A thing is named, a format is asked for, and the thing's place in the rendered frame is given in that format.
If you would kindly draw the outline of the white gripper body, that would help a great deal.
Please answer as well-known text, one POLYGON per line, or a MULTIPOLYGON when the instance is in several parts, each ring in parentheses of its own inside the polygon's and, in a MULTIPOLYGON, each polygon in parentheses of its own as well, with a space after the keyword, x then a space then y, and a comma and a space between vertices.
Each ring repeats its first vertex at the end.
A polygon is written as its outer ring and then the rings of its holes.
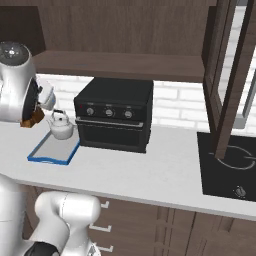
POLYGON ((37 84, 42 88, 38 98, 39 105, 43 109, 51 111, 56 104, 54 87, 48 81, 42 79, 38 79, 37 84))

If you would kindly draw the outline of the white kettle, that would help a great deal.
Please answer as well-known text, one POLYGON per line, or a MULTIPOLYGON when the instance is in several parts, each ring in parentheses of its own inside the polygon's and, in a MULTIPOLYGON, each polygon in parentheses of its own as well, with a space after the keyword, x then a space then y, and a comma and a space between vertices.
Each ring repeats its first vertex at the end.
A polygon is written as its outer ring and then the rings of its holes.
POLYGON ((64 110, 54 109, 47 122, 55 139, 67 140, 73 135, 74 125, 64 110))

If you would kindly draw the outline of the grey tray with blue rim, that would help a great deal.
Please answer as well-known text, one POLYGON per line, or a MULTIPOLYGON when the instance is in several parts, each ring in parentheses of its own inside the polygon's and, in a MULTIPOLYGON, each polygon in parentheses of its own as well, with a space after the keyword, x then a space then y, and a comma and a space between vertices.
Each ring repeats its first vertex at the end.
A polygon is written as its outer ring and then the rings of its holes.
POLYGON ((67 140, 57 140, 48 132, 40 143, 27 156, 28 161, 68 165, 80 146, 78 131, 67 140))

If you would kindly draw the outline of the dark brown glass cabinet door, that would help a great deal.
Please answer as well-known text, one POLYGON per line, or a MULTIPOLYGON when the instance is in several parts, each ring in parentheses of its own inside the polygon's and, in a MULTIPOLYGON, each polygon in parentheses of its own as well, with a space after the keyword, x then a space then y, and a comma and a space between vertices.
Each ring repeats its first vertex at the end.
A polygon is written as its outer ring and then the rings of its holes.
POLYGON ((247 0, 224 102, 218 87, 237 0, 217 0, 209 52, 204 61, 203 91, 214 156, 223 159, 228 147, 253 52, 256 47, 256 0, 247 0))

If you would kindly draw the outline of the brown wooden block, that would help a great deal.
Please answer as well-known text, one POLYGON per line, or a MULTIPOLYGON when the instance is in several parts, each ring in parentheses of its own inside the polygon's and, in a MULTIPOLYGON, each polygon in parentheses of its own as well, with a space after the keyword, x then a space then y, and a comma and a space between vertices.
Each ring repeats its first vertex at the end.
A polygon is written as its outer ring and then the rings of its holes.
POLYGON ((29 120, 22 121, 20 126, 24 128, 32 128, 35 124, 40 123, 43 118, 44 112, 40 107, 37 107, 36 110, 32 113, 32 117, 29 120))

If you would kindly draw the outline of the black toaster oven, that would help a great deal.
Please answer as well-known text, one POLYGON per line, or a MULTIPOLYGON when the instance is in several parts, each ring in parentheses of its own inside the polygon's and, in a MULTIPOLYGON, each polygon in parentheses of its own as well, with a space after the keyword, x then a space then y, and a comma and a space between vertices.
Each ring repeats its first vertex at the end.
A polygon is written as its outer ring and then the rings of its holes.
POLYGON ((142 128, 76 122, 80 145, 145 153, 151 135, 152 80, 93 78, 74 98, 76 118, 138 124, 142 128))

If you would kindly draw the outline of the brown base drawer unit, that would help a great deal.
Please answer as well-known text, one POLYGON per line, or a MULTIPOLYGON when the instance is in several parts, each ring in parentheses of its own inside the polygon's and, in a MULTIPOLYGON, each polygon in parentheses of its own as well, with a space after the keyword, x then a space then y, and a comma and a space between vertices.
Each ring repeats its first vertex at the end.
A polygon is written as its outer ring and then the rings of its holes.
POLYGON ((106 197, 93 242, 114 246, 102 256, 256 256, 256 221, 242 220, 106 197))

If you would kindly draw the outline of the black hob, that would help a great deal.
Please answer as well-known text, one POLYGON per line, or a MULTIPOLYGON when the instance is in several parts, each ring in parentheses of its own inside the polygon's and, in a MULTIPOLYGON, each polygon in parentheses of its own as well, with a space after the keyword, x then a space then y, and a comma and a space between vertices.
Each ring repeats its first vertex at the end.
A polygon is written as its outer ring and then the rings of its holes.
POLYGON ((209 133, 197 141, 203 194, 256 202, 256 137, 232 135, 223 159, 214 157, 209 133))

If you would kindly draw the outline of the grey range hood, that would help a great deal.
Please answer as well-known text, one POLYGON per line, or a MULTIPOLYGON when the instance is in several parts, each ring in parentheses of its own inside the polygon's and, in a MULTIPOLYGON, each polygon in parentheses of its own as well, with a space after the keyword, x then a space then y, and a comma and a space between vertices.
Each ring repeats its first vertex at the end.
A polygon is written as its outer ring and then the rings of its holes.
POLYGON ((234 129, 244 129, 246 126, 253 100, 256 95, 256 64, 249 67, 245 85, 248 87, 248 91, 245 93, 246 100, 242 112, 236 114, 233 125, 234 129))

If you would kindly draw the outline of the dark brown wall cabinet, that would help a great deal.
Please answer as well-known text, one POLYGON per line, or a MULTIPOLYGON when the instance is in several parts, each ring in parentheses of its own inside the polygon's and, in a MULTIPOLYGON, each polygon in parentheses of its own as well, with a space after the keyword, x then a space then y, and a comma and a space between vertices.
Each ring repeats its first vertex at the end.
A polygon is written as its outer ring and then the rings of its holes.
POLYGON ((200 82, 217 0, 52 0, 39 7, 48 74, 200 82))

